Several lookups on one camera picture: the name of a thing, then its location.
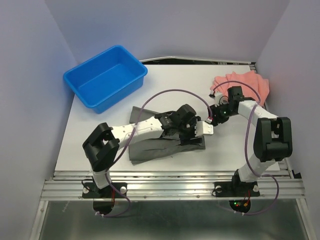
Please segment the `grey skirt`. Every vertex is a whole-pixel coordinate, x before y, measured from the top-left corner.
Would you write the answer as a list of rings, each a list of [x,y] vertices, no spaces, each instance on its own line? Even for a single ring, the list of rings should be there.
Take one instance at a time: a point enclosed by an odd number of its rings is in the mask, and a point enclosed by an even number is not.
[[[138,118],[141,108],[132,107],[129,123],[134,124]],[[178,110],[178,113],[191,112],[196,115],[196,111],[188,104],[183,105]],[[154,117],[159,112],[144,109],[142,110],[139,121],[144,121],[150,117]],[[142,164],[155,159],[169,157],[181,152],[191,152],[196,150],[205,150],[204,136],[192,138],[190,140],[180,138],[179,134],[172,136],[152,138],[136,143],[130,143],[128,147],[129,160],[132,165]]]

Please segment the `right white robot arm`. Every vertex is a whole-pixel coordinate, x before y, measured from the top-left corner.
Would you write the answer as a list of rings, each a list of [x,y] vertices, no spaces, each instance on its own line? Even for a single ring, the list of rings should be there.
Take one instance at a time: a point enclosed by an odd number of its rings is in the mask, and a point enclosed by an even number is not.
[[[215,101],[215,104],[210,106],[213,126],[240,115],[247,119],[248,127],[255,127],[253,155],[244,154],[246,163],[235,171],[231,181],[216,185],[216,194],[239,196],[246,192],[252,193],[258,178],[270,166],[292,155],[291,120],[268,112],[257,100],[244,96],[240,86],[233,86],[227,90],[225,103],[220,102],[223,98],[220,92],[212,91],[210,96]]]

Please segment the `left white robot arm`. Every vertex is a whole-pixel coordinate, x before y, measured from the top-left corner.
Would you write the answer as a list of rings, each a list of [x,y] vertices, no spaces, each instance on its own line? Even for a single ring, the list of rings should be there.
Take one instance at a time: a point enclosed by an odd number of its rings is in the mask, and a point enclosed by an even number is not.
[[[94,191],[100,197],[111,193],[110,168],[121,158],[117,155],[122,149],[146,140],[162,140],[167,136],[179,135],[182,144],[189,144],[193,139],[200,138],[196,126],[201,117],[188,104],[176,111],[158,113],[140,121],[143,110],[138,113],[135,123],[122,126],[99,124],[82,144],[93,172]]]

